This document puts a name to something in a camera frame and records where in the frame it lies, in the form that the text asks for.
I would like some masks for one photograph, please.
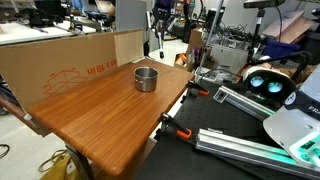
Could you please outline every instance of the blue light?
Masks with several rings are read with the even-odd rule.
[[[276,82],[271,82],[268,85],[268,89],[269,89],[269,92],[271,92],[271,93],[280,92],[281,89],[282,89],[282,84],[281,83],[276,83]]]
[[[250,83],[253,87],[259,87],[263,83],[263,79],[260,76],[255,76],[251,79]]]

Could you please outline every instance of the metal bowl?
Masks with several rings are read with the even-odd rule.
[[[143,92],[153,91],[157,86],[158,71],[150,67],[139,67],[134,70],[135,87]]]

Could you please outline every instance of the floor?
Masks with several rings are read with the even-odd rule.
[[[186,51],[188,44],[180,40],[166,41],[164,43],[165,58],[160,59],[159,51],[150,53],[156,61],[173,66],[177,53]],[[177,101],[169,112],[174,116],[180,107]],[[8,144],[10,152],[0,158],[0,180],[35,180],[41,177],[38,172],[39,165],[47,160],[59,149],[64,149],[64,143],[54,134],[43,138],[37,135],[16,117],[9,114],[0,117],[0,144]]]

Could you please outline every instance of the metal frame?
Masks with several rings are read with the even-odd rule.
[[[223,5],[223,2],[224,0],[220,0],[219,4],[218,4],[218,7],[217,7],[217,12],[220,12],[221,11],[221,8],[222,8],[222,5]],[[215,28],[217,22],[218,22],[218,19],[220,17],[220,13],[217,13],[213,19],[213,22],[212,22],[212,26],[211,26],[211,29],[210,29],[210,33],[209,33],[209,36],[208,36],[208,39],[206,40],[206,43],[205,43],[205,47],[207,48],[209,45],[210,45],[210,41],[211,41],[211,37],[212,37],[212,33],[213,33],[213,29]],[[199,76],[199,73],[202,71],[202,67],[203,67],[203,64],[204,62],[206,61],[207,59],[207,54],[204,53],[202,58],[201,58],[201,62],[200,62],[200,66],[199,66],[199,71],[198,71],[198,74],[196,73],[196,77],[198,77],[198,79],[196,79],[195,81],[198,82],[200,80],[200,76]]]
[[[238,107],[239,109],[247,112],[248,114],[260,119],[265,120],[267,117],[273,115],[275,112],[269,108],[266,108],[249,98],[238,94],[231,89],[221,86],[217,93],[213,96],[213,99],[222,103],[227,101],[228,103]]]
[[[196,149],[268,167],[303,178],[320,179],[320,168],[298,164],[283,149],[204,129],[199,130]]]
[[[74,165],[76,166],[81,179],[94,180],[95,178],[93,176],[88,159],[84,155],[82,155],[80,152],[78,152],[71,145],[69,145],[67,143],[65,143],[65,144],[66,144],[67,151],[70,154],[70,157],[71,157]]]

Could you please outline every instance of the cardboard box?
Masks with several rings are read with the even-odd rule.
[[[186,53],[176,54],[174,67],[192,72],[193,64],[188,63],[188,57],[186,57],[186,55]]]
[[[187,54],[190,54],[192,52],[192,48],[201,49],[204,47],[205,47],[205,44],[202,41],[202,30],[201,29],[192,29]]]
[[[313,26],[314,22],[303,17],[304,11],[286,12],[283,16],[281,42],[291,44],[306,30]],[[276,37],[279,40],[280,20],[272,23],[263,34]]]
[[[286,12],[282,17],[282,31],[290,28],[295,22],[303,17],[304,11]],[[263,34],[278,37],[280,34],[280,19],[276,19],[267,29],[263,31]]]
[[[142,30],[100,33],[0,47],[0,74],[28,112],[54,94],[142,57]]]
[[[313,26],[314,22],[306,18],[300,18],[290,28],[281,34],[281,42],[294,44],[294,41]]]

